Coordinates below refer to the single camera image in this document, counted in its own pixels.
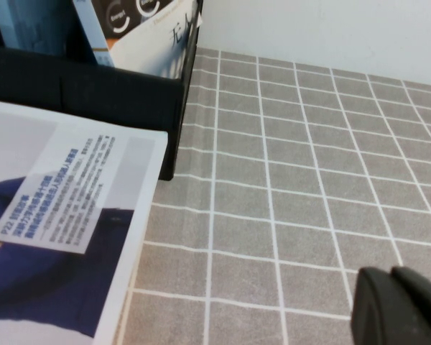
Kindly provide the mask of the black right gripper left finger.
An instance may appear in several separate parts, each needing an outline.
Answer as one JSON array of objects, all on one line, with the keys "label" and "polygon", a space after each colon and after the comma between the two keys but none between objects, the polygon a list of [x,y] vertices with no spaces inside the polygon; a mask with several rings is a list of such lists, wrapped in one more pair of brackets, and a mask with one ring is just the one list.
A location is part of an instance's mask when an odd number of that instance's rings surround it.
[{"label": "black right gripper left finger", "polygon": [[351,315],[354,344],[431,344],[431,327],[389,273],[359,270]]}]

